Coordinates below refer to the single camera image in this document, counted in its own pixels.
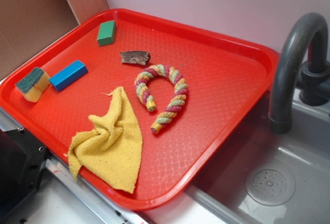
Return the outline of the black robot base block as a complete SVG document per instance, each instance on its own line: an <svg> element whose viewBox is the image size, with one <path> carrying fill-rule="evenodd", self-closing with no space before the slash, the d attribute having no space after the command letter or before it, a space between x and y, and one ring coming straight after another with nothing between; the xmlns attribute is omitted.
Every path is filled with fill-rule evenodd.
<svg viewBox="0 0 330 224"><path fill-rule="evenodd" d="M47 154L28 130L1 131L1 223L38 192Z"/></svg>

